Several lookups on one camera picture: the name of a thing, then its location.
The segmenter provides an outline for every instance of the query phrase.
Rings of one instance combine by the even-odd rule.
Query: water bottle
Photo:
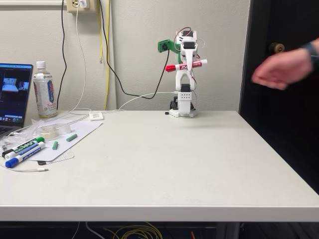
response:
[[[45,61],[37,61],[37,73],[33,76],[33,85],[38,114],[41,118],[54,117],[57,114],[52,75],[45,68]]]

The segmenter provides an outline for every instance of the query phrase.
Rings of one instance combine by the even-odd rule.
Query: blue marker cap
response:
[[[7,162],[5,162],[5,166],[7,168],[13,168],[15,167],[17,164],[19,163],[19,160],[17,158],[12,158],[10,160],[8,160]]]

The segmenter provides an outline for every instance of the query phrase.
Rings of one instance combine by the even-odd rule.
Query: plastic container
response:
[[[33,85],[38,114],[41,118],[54,117],[57,114],[52,75],[45,68],[45,61],[36,62],[37,73]]]
[[[37,128],[35,131],[36,135],[45,138],[45,140],[53,140],[59,138],[63,134],[68,134],[70,132],[71,127],[66,123],[57,123],[48,126],[43,126]]]

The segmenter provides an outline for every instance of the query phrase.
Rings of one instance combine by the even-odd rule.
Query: wristwatch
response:
[[[311,42],[303,45],[302,48],[306,49],[311,56],[311,63],[314,67],[319,67],[319,56]]]

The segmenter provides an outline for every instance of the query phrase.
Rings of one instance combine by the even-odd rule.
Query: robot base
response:
[[[181,114],[181,113],[179,112],[179,110],[173,110],[173,109],[171,109],[171,110],[169,110],[169,114],[170,114],[171,116],[176,117],[176,118],[178,118],[178,117],[190,117],[190,118],[193,118],[193,117],[195,117],[195,116],[197,115],[197,110],[191,111],[191,112],[188,113],[188,114]]]

